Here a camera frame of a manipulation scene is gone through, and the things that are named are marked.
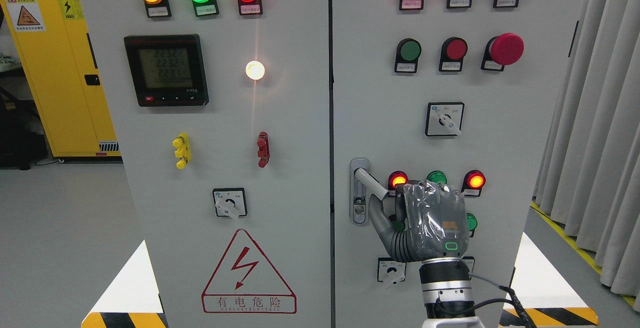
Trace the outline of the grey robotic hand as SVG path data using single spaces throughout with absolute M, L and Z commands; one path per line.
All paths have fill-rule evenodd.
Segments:
M 394 228 L 377 196 L 369 198 L 369 218 L 388 256 L 400 263 L 461 259 L 470 241 L 461 193 L 447 184 L 430 181 L 405 184 L 401 192 L 406 205 L 403 231 Z

